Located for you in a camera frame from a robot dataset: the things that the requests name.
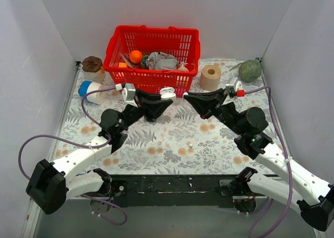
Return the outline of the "white earbud charging case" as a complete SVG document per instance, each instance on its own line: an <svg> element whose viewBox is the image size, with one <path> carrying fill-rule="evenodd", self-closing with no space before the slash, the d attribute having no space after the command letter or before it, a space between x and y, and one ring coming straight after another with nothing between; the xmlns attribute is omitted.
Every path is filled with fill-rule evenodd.
<svg viewBox="0 0 334 238"><path fill-rule="evenodd" d="M176 93L173 87L165 87L160 90L160 98L161 100L172 100L175 102L176 100Z"/></svg>

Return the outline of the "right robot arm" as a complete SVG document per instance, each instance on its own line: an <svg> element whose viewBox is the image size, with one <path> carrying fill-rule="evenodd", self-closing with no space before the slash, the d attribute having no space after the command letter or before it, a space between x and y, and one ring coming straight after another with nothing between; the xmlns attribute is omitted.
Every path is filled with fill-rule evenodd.
<svg viewBox="0 0 334 238"><path fill-rule="evenodd" d="M207 93L184 93L203 119L214 116L232 132L240 152L273 171L284 183L265 178L254 169L244 169L236 178L237 191L248 195L252 191L285 203L300 213L312 228L326 231L333 222L333 184L315 176L279 148L264 133L268 127L262 109L252 107L242 112L235 108L234 99L244 96L237 92L218 89Z"/></svg>

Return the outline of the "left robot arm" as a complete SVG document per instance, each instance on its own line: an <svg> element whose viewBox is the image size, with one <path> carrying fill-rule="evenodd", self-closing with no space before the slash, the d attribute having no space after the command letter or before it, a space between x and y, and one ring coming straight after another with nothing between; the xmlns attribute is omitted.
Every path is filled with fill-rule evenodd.
<svg viewBox="0 0 334 238"><path fill-rule="evenodd" d="M125 142L128 128L142 117L156 121L176 98L175 90L166 87L158 94L140 89L120 88L126 107L119 112L114 109L103 111L100 132L89 143L80 145L74 152L48 162L38 162L30 176L26 193L50 215L73 197L85 193L106 196L112 188L112 178L102 169L86 174L83 170L95 162L117 151Z"/></svg>

